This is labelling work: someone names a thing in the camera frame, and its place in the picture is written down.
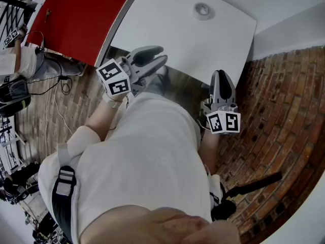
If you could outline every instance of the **strap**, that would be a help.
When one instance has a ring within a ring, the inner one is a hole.
[[[58,144],[57,149],[57,158],[59,160],[60,167],[69,166],[71,158],[68,152],[68,144]]]
[[[52,192],[54,216],[70,241],[72,241],[72,195],[76,184],[75,171],[70,166],[63,166],[59,171],[59,178],[56,180]]]

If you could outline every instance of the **black strap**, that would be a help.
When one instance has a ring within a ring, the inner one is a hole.
[[[66,195],[60,194],[61,189],[59,189],[59,191],[57,189],[59,183],[61,183],[60,186],[62,186],[62,184],[70,185],[70,192]],[[63,166],[59,171],[59,177],[55,182],[54,189],[52,192],[52,207],[54,216],[61,230],[71,242],[71,204],[72,195],[76,184],[77,180],[75,177],[75,170],[72,169],[70,166]]]
[[[212,221],[227,220],[236,212],[236,205],[229,200],[224,200],[219,206],[215,206],[211,211]]]

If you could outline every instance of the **cable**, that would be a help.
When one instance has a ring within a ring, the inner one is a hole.
[[[44,81],[44,80],[55,79],[55,78],[58,78],[58,77],[60,77],[60,76],[55,76],[55,77],[47,78],[47,79],[35,80],[35,81],[32,81],[32,82],[27,82],[27,84],[33,84],[33,83],[35,83],[35,82],[40,82],[40,81]]]
[[[25,35],[22,36],[22,37],[19,37],[18,39],[24,38],[26,35],[29,35],[29,34],[31,34],[31,33],[40,33],[40,34],[42,35],[42,37],[43,37],[43,41],[42,41],[42,43],[41,43],[41,47],[43,47],[43,50],[44,50],[44,35],[43,35],[43,33],[40,32],[39,30],[32,30],[31,32],[25,34]]]
[[[50,80],[47,83],[48,88],[50,88]],[[47,94],[47,100],[46,100],[46,110],[45,110],[45,117],[46,117],[46,128],[45,128],[45,147],[46,147],[46,156],[48,156],[48,151],[47,151],[47,126],[49,124],[49,121],[47,120],[47,106],[48,106],[48,101],[49,101],[49,93]]]
[[[203,129],[205,129],[205,130],[209,130],[210,131],[210,129],[209,128],[206,128],[206,127],[204,127],[202,124],[201,124],[201,122],[197,119],[197,122],[199,123],[199,126],[201,127],[201,128],[203,128]]]
[[[56,82],[53,86],[51,86],[50,88],[48,88],[46,91],[44,91],[44,92],[42,92],[42,93],[18,94],[18,95],[15,95],[15,96],[22,96],[22,97],[25,97],[25,96],[41,96],[41,95],[44,95],[46,92],[48,92],[49,90],[51,90],[52,88],[54,88],[55,86],[57,86],[57,85],[59,84],[60,81],[61,81],[61,91],[62,91],[62,93],[63,93],[64,95],[69,95],[69,93],[70,93],[70,91],[71,91],[71,88],[72,88],[72,85],[73,85],[72,79],[71,79],[70,77],[65,77],[66,80],[70,80],[70,81],[71,81],[71,86],[69,86],[69,84],[67,84],[67,83],[64,83],[64,84],[63,84],[63,83],[62,83],[62,80],[63,80],[63,77],[64,77],[64,76],[62,76],[62,67],[61,67],[60,63],[59,63],[57,60],[55,60],[55,59],[52,59],[52,58],[48,58],[48,57],[46,57],[46,56],[45,56],[45,52],[44,52],[44,54],[43,54],[43,58],[45,58],[45,59],[47,59],[47,60],[51,60],[51,61],[55,62],[56,64],[58,64],[58,66],[59,66],[59,68],[60,68],[60,75],[59,75],[59,76],[56,76],[56,77],[58,78],[57,82]]]
[[[30,34],[30,33],[34,33],[34,32],[38,32],[38,33],[40,33],[40,34],[42,35],[42,38],[43,38],[42,44],[43,44],[43,50],[44,50],[44,35],[43,35],[42,32],[40,32],[40,31],[38,31],[38,30],[34,30],[34,31],[32,31],[32,32],[29,32],[29,33],[25,34],[24,36],[20,37],[19,39],[25,37],[26,35],[28,35],[28,34]],[[7,93],[7,94],[4,95],[4,96],[9,95],[10,93],[12,93],[12,92],[14,92],[15,90],[19,89],[21,86],[27,84],[27,83],[28,83],[28,82],[29,82],[29,81],[30,81],[30,80],[31,80],[31,79],[36,75],[36,73],[41,69],[41,66],[42,66],[43,63],[44,63],[44,57],[45,57],[45,55],[44,55],[44,53],[43,53],[43,58],[42,58],[41,65],[40,65],[39,68],[34,72],[34,74],[32,74],[32,75],[31,75],[31,76],[30,76],[30,77],[25,81],[24,84],[21,84],[20,86],[16,87],[13,91]]]
[[[68,125],[67,125],[67,123],[66,123],[66,120],[64,119],[64,117],[63,117],[63,116],[60,114],[60,112],[59,112],[59,107],[57,106],[57,102],[56,102],[56,98],[55,98],[56,90],[57,90],[57,87],[55,88],[55,92],[54,92],[54,101],[55,101],[55,104],[56,104],[57,113],[59,113],[59,115],[63,118],[64,124],[65,124],[66,127],[69,129],[70,133],[73,135],[71,129],[68,127]]]
[[[7,105],[8,104],[8,102],[2,102],[1,100],[0,100],[0,103],[1,104],[4,104],[4,105]]]
[[[126,102],[126,108],[125,108],[125,110],[127,109],[127,107],[128,107],[128,96],[127,95],[125,95],[126,96],[126,100],[127,100],[127,102]]]

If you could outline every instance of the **white table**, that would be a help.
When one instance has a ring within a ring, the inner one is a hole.
[[[203,2],[215,16],[199,21],[194,4]],[[210,84],[223,69],[237,85],[246,62],[256,21],[222,0],[135,0],[111,46],[132,51],[162,46],[167,66]]]

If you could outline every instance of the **white cable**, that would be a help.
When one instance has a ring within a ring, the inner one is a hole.
[[[208,128],[206,128],[206,127],[203,127],[203,125],[201,124],[201,122],[200,122],[198,119],[197,119],[197,122],[199,123],[199,126],[200,126],[201,128],[210,131],[210,129],[208,129]]]
[[[47,131],[47,126],[49,124],[49,122],[47,121],[47,106],[48,106],[48,101],[49,101],[49,95],[50,95],[50,92],[47,92],[47,100],[46,100],[46,110],[45,110],[45,116],[46,116],[46,128],[45,128],[45,146],[46,146],[46,156],[48,156],[48,151],[47,151],[47,134],[46,134],[46,131]]]
[[[56,98],[55,98],[57,87],[58,87],[58,86],[56,86],[56,88],[55,88],[55,92],[54,92],[54,101],[55,101],[55,104],[56,104],[57,113],[59,113],[59,115],[63,118],[64,124],[65,124],[66,127],[69,129],[70,133],[73,135],[71,129],[68,127],[68,125],[67,125],[67,123],[66,123],[66,120],[64,119],[64,117],[63,117],[63,116],[60,114],[60,112],[59,112],[59,107],[57,106],[57,102],[56,102]]]

